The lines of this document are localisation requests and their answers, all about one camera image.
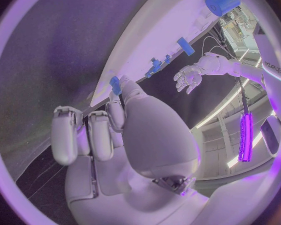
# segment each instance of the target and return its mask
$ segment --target blue clip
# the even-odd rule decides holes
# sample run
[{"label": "blue clip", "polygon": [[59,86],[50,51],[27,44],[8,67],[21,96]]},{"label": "blue clip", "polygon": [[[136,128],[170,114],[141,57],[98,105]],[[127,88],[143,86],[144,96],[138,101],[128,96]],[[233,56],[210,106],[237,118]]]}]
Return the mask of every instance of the blue clip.
[{"label": "blue clip", "polygon": [[186,52],[188,56],[192,55],[195,50],[189,45],[188,41],[186,41],[183,37],[181,37],[177,43],[181,46],[181,48]]},{"label": "blue clip", "polygon": [[148,72],[146,72],[145,76],[147,78],[150,78],[154,73],[158,72],[159,69],[161,69],[162,62],[159,60],[156,60],[154,57],[151,59],[153,62],[153,66],[149,69]]},{"label": "blue clip", "polygon": [[117,76],[114,76],[110,79],[109,84],[112,86],[112,91],[115,95],[119,96],[122,91],[120,87],[120,80],[118,79]]},{"label": "blue clip", "polygon": [[170,56],[170,55],[166,55],[165,57],[166,57],[166,58],[165,58],[164,62],[165,62],[166,64],[170,64],[170,63],[171,63],[171,56]]}]

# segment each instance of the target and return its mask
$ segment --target robotic arm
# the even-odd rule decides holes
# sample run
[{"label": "robotic arm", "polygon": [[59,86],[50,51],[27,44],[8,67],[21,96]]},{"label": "robotic arm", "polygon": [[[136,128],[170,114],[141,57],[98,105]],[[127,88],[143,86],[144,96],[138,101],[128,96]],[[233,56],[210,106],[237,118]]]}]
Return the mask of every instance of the robotic arm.
[{"label": "robotic arm", "polygon": [[234,77],[245,77],[254,82],[257,82],[265,88],[262,81],[263,70],[249,64],[243,64],[236,59],[227,59],[222,55],[212,52],[206,52],[205,56],[194,65],[185,66],[175,76],[174,81],[177,81],[176,88],[181,92],[188,86],[186,93],[198,86],[202,81],[202,75],[224,75],[229,74]]}]

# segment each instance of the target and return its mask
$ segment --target purple light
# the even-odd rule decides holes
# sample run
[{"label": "purple light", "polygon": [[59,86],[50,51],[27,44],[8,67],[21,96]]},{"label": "purple light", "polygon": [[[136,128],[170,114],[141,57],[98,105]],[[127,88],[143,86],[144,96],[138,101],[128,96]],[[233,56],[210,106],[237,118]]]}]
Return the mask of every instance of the purple light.
[{"label": "purple light", "polygon": [[252,113],[244,114],[240,119],[239,162],[250,162],[253,146]]}]

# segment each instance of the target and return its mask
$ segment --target blue object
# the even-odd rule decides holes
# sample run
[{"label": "blue object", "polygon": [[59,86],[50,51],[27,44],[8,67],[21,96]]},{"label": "blue object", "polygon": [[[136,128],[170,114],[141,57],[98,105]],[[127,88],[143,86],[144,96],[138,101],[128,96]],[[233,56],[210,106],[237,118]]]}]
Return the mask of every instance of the blue object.
[{"label": "blue object", "polygon": [[112,91],[115,95],[119,96],[122,91],[120,87],[120,80],[118,79],[117,76],[114,76],[110,79],[109,84],[112,86]]},{"label": "blue object", "polygon": [[156,60],[154,57],[151,59],[153,62],[153,66],[149,69],[148,72],[146,72],[145,76],[147,78],[150,78],[154,73],[158,72],[159,69],[161,69],[162,62],[159,60]]},{"label": "blue object", "polygon": [[181,37],[177,43],[181,46],[181,48],[186,52],[188,56],[192,55],[195,50],[189,45],[188,41],[186,41],[183,37]]},{"label": "blue object", "polygon": [[240,0],[205,0],[206,6],[209,10],[217,15],[222,17],[232,9],[236,8],[241,4]]},{"label": "blue object", "polygon": [[166,64],[170,64],[170,63],[171,63],[171,56],[170,56],[170,55],[166,55],[166,56],[165,56],[164,62],[165,62]]}]

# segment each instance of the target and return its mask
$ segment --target wire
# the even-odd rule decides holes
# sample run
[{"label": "wire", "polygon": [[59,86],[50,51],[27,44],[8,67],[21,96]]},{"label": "wire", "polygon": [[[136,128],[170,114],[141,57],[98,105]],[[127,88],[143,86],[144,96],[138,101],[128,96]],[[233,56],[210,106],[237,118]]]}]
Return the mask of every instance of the wire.
[{"label": "wire", "polygon": [[205,40],[207,39],[207,38],[212,38],[212,39],[214,39],[215,41],[216,41],[216,43],[219,45],[219,46],[214,46],[212,49],[214,49],[215,47],[220,47],[221,49],[223,49],[226,53],[228,53],[231,57],[233,57],[234,59],[237,59],[235,56],[233,56],[230,52],[228,52],[213,36],[207,36],[207,37],[205,37],[204,38],[204,40],[203,40],[203,45],[202,45],[202,55],[201,55],[201,57],[203,57],[203,54],[204,54],[204,44],[205,44]]}]

